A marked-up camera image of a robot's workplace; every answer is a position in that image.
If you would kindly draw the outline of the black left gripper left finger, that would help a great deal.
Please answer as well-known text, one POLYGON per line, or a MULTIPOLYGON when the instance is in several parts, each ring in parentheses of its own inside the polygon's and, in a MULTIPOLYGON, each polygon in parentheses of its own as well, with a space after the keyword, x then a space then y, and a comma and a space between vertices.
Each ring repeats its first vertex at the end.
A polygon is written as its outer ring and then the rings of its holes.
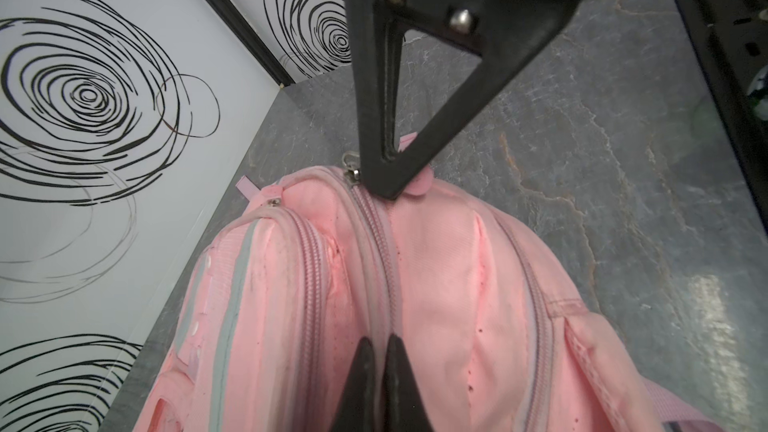
POLYGON ((375 353, 371 340, 358 342, 330 432, 375 430, 375 353))

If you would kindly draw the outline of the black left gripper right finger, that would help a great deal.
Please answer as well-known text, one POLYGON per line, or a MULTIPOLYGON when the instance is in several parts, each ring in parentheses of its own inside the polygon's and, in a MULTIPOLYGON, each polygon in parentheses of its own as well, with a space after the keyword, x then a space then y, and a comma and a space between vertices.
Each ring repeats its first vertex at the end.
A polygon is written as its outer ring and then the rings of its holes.
POLYGON ((432 432, 403 340, 389 337, 384 369, 384 430, 432 432))

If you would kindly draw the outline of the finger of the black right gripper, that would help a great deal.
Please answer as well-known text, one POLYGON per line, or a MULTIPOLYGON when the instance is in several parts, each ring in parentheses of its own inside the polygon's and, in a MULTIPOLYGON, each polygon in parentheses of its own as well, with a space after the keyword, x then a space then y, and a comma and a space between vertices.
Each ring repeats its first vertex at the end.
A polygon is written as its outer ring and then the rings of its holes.
POLYGON ((583 0, 344 0, 359 177, 393 200, 583 0))

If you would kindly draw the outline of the pink student backpack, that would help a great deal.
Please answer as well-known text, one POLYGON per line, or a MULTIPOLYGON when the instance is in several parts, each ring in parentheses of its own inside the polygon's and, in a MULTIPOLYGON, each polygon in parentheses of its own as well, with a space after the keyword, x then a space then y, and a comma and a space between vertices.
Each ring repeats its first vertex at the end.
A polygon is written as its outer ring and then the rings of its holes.
POLYGON ((389 337, 433 431, 713 431, 642 377, 544 242, 420 172, 374 197, 351 157, 264 188, 202 253, 139 431, 329 431, 361 338, 384 430, 389 337))

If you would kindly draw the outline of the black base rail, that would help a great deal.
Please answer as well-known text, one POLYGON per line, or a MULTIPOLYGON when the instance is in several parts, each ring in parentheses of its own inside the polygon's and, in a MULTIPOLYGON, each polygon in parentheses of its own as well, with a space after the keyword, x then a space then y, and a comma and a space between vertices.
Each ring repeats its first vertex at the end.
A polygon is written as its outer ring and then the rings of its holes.
POLYGON ((759 216, 767 218, 767 0, 675 0, 759 216))

